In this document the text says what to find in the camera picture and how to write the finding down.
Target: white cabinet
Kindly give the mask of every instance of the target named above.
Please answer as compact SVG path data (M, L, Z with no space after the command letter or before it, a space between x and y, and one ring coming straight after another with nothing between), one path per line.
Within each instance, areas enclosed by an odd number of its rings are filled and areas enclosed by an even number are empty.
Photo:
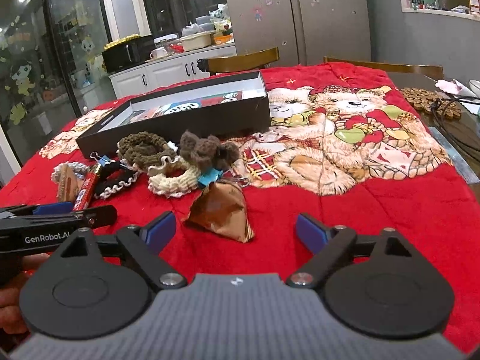
M110 79L117 99L125 96L142 95L156 88L149 84L148 73L144 67L118 74Z
M152 89L192 80L193 74L187 63L186 56L177 56L173 59L147 65L145 69Z
M125 96L141 95L153 89L166 87L183 81L209 77L197 67L197 60L221 56L235 56L235 46L219 47L210 50L198 50L175 58L160 59L111 77L117 99Z

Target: black circular disc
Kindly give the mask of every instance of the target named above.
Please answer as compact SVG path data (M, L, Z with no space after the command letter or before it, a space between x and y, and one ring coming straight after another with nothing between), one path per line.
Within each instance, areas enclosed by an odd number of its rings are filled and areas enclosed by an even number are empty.
M103 261L65 265L38 271L22 290L20 310L32 331L96 338L127 326L145 310L148 286L134 271Z
M362 333L407 339L440 330L452 311L447 281L414 259L345 267L325 284L325 303L340 321Z

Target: cup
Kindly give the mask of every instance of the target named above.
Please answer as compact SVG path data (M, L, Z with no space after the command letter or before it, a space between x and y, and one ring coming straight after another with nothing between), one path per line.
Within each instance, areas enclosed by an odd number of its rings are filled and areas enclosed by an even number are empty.
M164 47L159 47L158 49L153 50L150 53L150 59L161 58L163 56L167 56L168 52L165 50Z

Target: wooden chair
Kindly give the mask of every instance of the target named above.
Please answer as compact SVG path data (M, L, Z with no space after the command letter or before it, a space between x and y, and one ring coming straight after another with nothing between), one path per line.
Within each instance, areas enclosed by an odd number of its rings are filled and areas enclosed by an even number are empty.
M384 64L380 62L347 61L329 56L323 57L324 62L347 62L355 66L364 66L366 68L380 69L386 72L394 73L415 73L423 74L434 80L443 80L442 66L425 66L415 64Z
M211 76L214 76L217 73L235 73L251 71L252 69L263 69L266 64L279 59L278 47L274 47L244 55L199 59L197 66L202 72L209 72Z

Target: black cable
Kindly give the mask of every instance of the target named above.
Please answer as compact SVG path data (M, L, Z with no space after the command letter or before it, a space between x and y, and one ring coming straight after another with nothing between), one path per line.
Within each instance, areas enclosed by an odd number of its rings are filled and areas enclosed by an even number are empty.
M453 103L460 102L460 101L462 101L464 103L480 105L480 98L475 97L475 96L460 96L456 99L449 100L448 104L446 106L442 107L442 115L441 115L441 118L439 120L436 111L442 105L442 101L444 101L444 100L436 100L435 102L433 102L431 104L430 110L433 113L433 118L437 122L438 126L446 133L447 137L449 137L454 143L456 143L460 147L460 149L462 149L468 156L470 156L471 158L473 158L474 160L476 160L477 162L480 163L480 158L474 156L472 153L465 150L465 148L463 148L462 145L471 149L471 150L474 150L476 152L480 152L480 148L471 146L468 143L463 142L461 139L455 137L455 135L453 135L451 132L449 132L445 127L445 113L446 113L446 110L448 109L448 107L450 107Z

